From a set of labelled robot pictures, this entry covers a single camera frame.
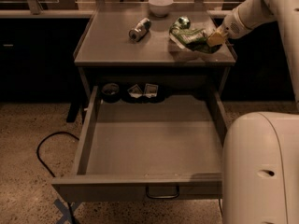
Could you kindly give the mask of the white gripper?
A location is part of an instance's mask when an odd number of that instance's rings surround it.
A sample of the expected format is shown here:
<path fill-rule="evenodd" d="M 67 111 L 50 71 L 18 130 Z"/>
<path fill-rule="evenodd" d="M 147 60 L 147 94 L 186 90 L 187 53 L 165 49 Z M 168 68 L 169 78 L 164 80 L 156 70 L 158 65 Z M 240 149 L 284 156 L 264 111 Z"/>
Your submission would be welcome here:
<path fill-rule="evenodd" d="M 206 41 L 211 48 L 222 45 L 227 37 L 238 39 L 247 35 L 252 30 L 251 11 L 239 5 L 224 18 L 222 25 L 225 32 L 215 31 Z"/>

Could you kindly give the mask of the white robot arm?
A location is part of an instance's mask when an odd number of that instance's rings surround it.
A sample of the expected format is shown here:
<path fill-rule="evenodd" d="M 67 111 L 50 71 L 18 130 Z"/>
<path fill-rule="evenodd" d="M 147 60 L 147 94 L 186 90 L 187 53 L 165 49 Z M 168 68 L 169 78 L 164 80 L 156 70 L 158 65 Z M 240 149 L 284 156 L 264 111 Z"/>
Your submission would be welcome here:
<path fill-rule="evenodd" d="M 209 46 L 276 21 L 299 102 L 299 0 L 246 0 Z M 253 112 L 236 119 L 222 155 L 223 224 L 299 224 L 299 115 Z"/>

